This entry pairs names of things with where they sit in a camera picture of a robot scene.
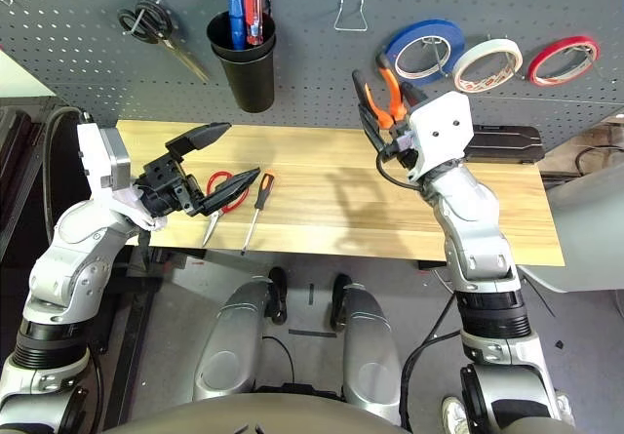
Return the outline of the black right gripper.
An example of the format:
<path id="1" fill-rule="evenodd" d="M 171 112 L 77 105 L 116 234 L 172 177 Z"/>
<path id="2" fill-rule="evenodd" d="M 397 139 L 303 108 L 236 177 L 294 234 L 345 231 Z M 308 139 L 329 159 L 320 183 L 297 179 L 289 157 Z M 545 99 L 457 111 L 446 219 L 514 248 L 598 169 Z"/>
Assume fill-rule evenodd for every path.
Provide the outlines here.
<path id="1" fill-rule="evenodd" d="M 426 102 L 428 96 L 412 83 L 401 84 L 401 96 L 408 110 L 414 110 L 420 104 Z M 382 138 L 376 118 L 362 104 L 358 105 L 363 130 L 377 153 L 386 156 L 386 160 L 397 159 L 403 167 L 414 167 L 418 153 L 413 147 L 415 133 L 410 128 L 391 128 L 389 135 L 391 142 L 388 144 Z"/>

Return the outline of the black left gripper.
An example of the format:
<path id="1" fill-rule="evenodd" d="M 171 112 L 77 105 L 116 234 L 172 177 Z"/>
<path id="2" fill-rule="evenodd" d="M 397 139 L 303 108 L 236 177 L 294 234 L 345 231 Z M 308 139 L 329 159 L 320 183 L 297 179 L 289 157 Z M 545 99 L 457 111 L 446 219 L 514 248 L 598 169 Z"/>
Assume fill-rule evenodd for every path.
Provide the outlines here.
<path id="1" fill-rule="evenodd" d="M 207 217 L 236 203 L 249 190 L 260 168 L 237 175 L 217 172 L 209 179 L 204 195 L 197 179 L 181 167 L 184 155 L 211 145 L 230 128 L 230 123 L 211 123 L 189 130 L 165 143 L 170 154 L 143 166 L 133 187 L 138 189 L 139 200 L 152 217 L 166 217 L 180 211 L 190 217 Z"/>

